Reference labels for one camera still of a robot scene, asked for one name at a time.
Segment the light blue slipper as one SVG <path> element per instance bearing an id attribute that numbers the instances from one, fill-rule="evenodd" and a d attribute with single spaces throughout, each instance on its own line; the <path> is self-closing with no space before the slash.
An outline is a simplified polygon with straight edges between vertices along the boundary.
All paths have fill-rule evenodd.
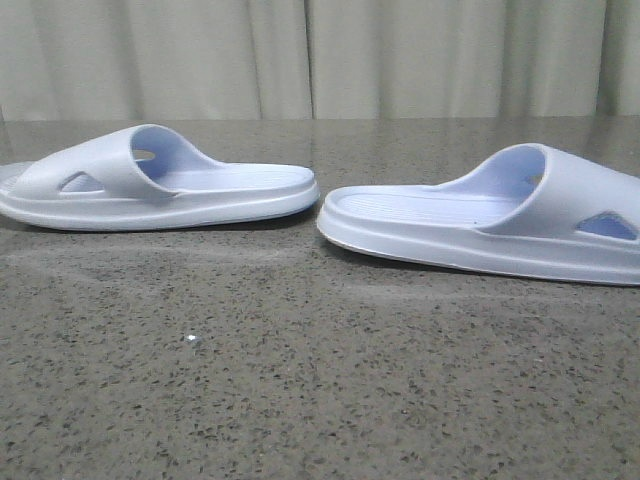
<path id="1" fill-rule="evenodd" d="M 639 181 L 537 143 L 442 184 L 330 192 L 317 225 L 374 256 L 504 275 L 639 281 Z"/>
<path id="2" fill-rule="evenodd" d="M 225 163 L 139 125 L 1 168 L 1 212 L 62 230 L 159 230 L 277 218 L 312 206 L 312 170 Z"/>

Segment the pale green curtain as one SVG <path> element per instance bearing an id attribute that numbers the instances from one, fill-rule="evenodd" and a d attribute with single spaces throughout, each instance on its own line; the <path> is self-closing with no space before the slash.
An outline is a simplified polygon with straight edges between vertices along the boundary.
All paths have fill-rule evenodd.
<path id="1" fill-rule="evenodd" d="M 635 115 L 635 1 L 5 1 L 5 120 Z"/>

